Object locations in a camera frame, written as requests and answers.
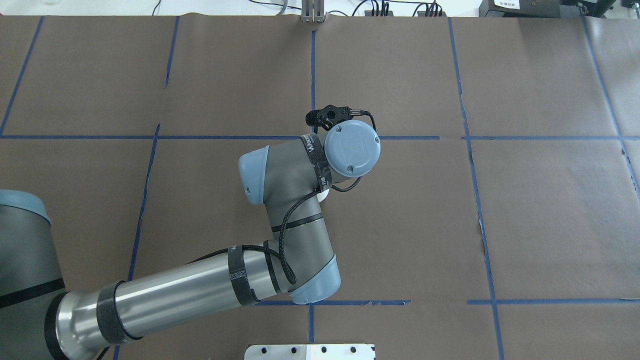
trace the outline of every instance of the robotic arm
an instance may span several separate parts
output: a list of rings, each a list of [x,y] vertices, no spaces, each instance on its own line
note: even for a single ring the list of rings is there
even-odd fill
[[[380,139],[352,120],[357,115],[373,120],[347,107],[311,111],[307,124],[326,134],[240,158],[245,194],[265,206],[272,240],[91,293],[66,291],[40,199],[0,190],[0,359],[89,360],[105,347],[277,293],[297,304],[333,295],[340,274],[317,196],[378,160]]]

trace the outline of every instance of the label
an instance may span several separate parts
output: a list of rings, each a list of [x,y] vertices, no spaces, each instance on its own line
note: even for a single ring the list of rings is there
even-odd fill
[[[495,6],[507,9],[520,9],[520,0],[493,0]]]

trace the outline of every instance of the metal stand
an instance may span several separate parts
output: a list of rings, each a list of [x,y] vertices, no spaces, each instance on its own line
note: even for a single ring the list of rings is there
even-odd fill
[[[324,22],[324,0],[302,0],[303,22]]]

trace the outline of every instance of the blue tape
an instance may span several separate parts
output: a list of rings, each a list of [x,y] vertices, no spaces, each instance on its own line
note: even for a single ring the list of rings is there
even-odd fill
[[[498,305],[552,305],[552,304],[626,304],[640,305],[639,299],[502,299]],[[491,300],[468,300],[467,305],[491,305]]]
[[[162,140],[295,140],[299,136],[253,135],[161,135]]]
[[[32,140],[151,140],[151,135],[3,135],[2,139]]]
[[[169,85],[169,75],[171,74],[171,62],[173,61],[173,50],[175,49],[175,38],[178,36],[178,24],[180,24],[180,17],[175,17],[175,24],[173,25],[173,38],[171,40],[171,49],[169,50],[169,60],[166,63],[166,76],[164,77],[164,86],[166,88]]]
[[[311,110],[316,109],[316,31],[311,31]]]
[[[615,136],[469,136],[470,140],[618,140]]]
[[[9,114],[11,113],[11,109],[13,108],[13,102],[15,101],[15,97],[18,95],[18,89],[20,88],[20,84],[22,83],[24,72],[27,70],[27,64],[29,63],[29,59],[31,58],[31,53],[33,52],[33,48],[36,46],[36,40],[38,40],[38,34],[40,34],[40,28],[42,27],[43,21],[44,21],[44,16],[41,16],[40,20],[38,21],[38,26],[36,27],[36,31],[35,33],[33,33],[33,38],[31,39],[31,45],[29,46],[29,51],[27,51],[27,56],[24,57],[24,62],[22,63],[22,68],[20,69],[18,80],[15,82],[15,87],[13,88],[13,93],[11,94],[9,103],[6,106],[4,118],[2,119],[2,124],[0,124],[0,136],[2,136],[2,133],[4,132],[4,127],[6,126],[7,120],[9,120]]]
[[[160,132],[160,124],[156,126],[154,134],[154,143],[151,146],[151,156],[149,157],[149,166],[147,167],[147,178],[145,180],[145,189],[142,193],[142,204],[140,205],[140,215],[138,216],[138,226],[136,228],[136,239],[133,241],[133,250],[131,252],[131,262],[129,263],[129,275],[127,281],[133,280],[133,272],[136,268],[136,258],[138,257],[138,244],[140,243],[140,234],[142,232],[142,218],[145,214],[145,206],[147,205],[147,193],[149,190],[149,179],[151,178],[151,168],[154,166],[154,158],[156,157],[156,146],[158,144],[158,132]]]
[[[118,360],[118,356],[120,356],[120,346],[116,345],[113,349],[113,360]]]
[[[313,303],[314,306],[404,306],[410,304],[411,300],[322,300]],[[256,306],[307,306],[296,304],[289,300],[263,300]]]
[[[593,45],[591,44],[591,35],[589,35],[589,28],[587,27],[587,20],[585,17],[582,17],[582,26],[584,27],[584,35],[587,38],[587,46],[589,48],[589,55],[591,56],[591,61],[593,62],[593,66],[595,67],[596,74],[598,75],[598,81],[600,82],[600,87],[602,87],[602,93],[604,94],[605,101],[607,103],[607,108],[609,109],[609,114],[611,115],[611,120],[613,121],[613,126],[616,129],[616,135],[618,135],[618,140],[620,141],[620,147],[624,152],[625,161],[627,162],[627,169],[629,170],[629,175],[631,176],[631,181],[633,182],[636,197],[640,200],[640,188],[638,188],[638,181],[636,177],[636,172],[634,172],[634,167],[631,164],[631,159],[629,158],[629,153],[627,151],[627,147],[625,146],[625,141],[622,137],[622,132],[620,131],[620,126],[618,125],[618,118],[616,118],[616,114],[613,111],[613,106],[611,105],[611,99],[609,98],[609,92],[607,91],[607,87],[604,85],[604,79],[602,78],[602,73],[600,72],[600,66],[598,64],[598,60],[596,59],[596,54],[593,51]]]
[[[387,135],[380,136],[380,140],[439,140],[439,136],[404,136],[404,135]]]
[[[316,341],[316,335],[314,333],[314,305],[309,304],[309,343],[313,344]]]
[[[471,179],[474,185],[474,196],[476,198],[476,209],[478,213],[478,222],[480,223],[480,232],[482,236],[482,243],[484,246],[484,265],[486,267],[486,277],[489,282],[489,294],[491,296],[491,307],[493,311],[493,326],[495,328],[495,338],[498,346],[498,355],[500,360],[504,360],[504,349],[502,347],[502,333],[500,331],[500,320],[498,318],[498,306],[495,302],[495,289],[493,287],[493,275],[491,271],[491,260],[489,258],[489,247],[486,242],[486,232],[484,230],[484,217],[482,213],[482,204],[480,203],[480,193],[478,191],[478,183],[476,177],[476,166],[474,164],[474,156],[473,149],[471,148],[471,139],[469,134],[469,124],[467,121],[467,111],[465,109],[465,104],[462,101],[462,80],[460,77],[460,67],[458,66],[458,53],[456,51],[456,41],[453,33],[453,23],[451,18],[448,17],[449,21],[449,36],[451,38],[451,52],[453,54],[453,65],[456,69],[456,80],[458,84],[458,97],[460,98],[460,110],[462,112],[462,118],[464,120],[465,125],[465,138],[467,143],[467,152],[469,156],[469,165],[471,166]]]

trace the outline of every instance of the metal plate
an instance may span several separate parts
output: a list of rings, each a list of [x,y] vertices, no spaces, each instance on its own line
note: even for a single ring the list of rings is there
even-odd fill
[[[373,344],[252,345],[244,353],[244,360],[374,360],[375,358],[376,347]]]

